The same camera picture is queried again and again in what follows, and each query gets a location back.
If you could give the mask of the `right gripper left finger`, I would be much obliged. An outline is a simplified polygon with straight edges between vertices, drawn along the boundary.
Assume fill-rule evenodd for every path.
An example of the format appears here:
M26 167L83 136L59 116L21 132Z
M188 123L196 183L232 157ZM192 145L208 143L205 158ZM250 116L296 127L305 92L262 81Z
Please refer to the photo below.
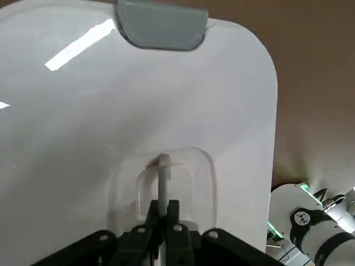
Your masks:
M149 252L154 229L160 220L157 200L150 203L144 223L121 236L109 230L96 231L46 257L34 265L142 265L151 263Z

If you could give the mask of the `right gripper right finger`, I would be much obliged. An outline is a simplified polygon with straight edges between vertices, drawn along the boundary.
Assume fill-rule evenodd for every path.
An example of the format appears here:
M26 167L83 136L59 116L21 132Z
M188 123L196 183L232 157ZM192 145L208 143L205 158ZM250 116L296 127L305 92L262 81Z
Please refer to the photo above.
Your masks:
M166 215L166 265L280 265L264 252L231 233L190 230L179 219L178 200L170 200Z

